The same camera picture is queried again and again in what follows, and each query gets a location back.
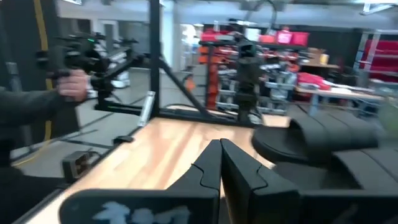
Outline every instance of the black bracket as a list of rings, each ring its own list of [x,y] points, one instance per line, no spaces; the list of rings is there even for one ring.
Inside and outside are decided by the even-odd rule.
[[[118,137],[113,139],[113,145],[114,146],[118,146],[118,145],[120,145],[122,143],[133,142],[133,141],[134,141],[134,138],[131,137],[131,136],[118,136]]]

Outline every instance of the concrete floor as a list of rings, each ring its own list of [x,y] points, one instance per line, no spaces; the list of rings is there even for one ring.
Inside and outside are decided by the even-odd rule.
[[[184,74],[176,74],[181,80]],[[161,106],[172,103],[187,103],[185,97],[165,75],[161,74]],[[131,86],[129,88],[115,91],[123,103],[142,106],[144,97],[149,90],[149,70],[131,69],[130,71]],[[55,141],[46,148],[36,153],[35,158],[29,162],[20,165],[20,168],[27,175],[40,177],[63,177],[60,161],[74,151],[86,151],[92,148],[100,154],[105,153],[106,147],[111,147],[112,139],[116,136],[127,134],[137,127],[139,117],[129,114],[109,113],[103,111],[95,111],[93,106],[96,100],[89,100],[77,108],[78,119],[80,122],[81,132],[87,133],[82,136],[70,138],[72,141],[86,142],[87,145],[74,144],[65,141]],[[103,147],[93,147],[92,143],[103,145]],[[16,157],[27,152],[26,148],[17,149],[12,152],[12,156]]]

